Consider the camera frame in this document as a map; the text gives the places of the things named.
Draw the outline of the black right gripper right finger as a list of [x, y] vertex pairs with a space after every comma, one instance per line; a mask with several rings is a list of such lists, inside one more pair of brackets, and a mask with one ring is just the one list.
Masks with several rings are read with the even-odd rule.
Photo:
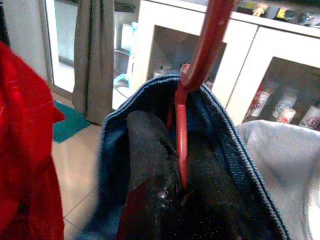
[[203, 240], [251, 240], [252, 222], [229, 173], [207, 142], [189, 144], [189, 185], [200, 198], [193, 215]]

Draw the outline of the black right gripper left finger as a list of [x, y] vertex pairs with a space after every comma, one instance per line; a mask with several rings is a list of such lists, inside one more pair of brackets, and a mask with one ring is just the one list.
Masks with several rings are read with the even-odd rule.
[[183, 208], [177, 154], [165, 124], [153, 113], [127, 117], [130, 180], [118, 227], [119, 240], [178, 240]]

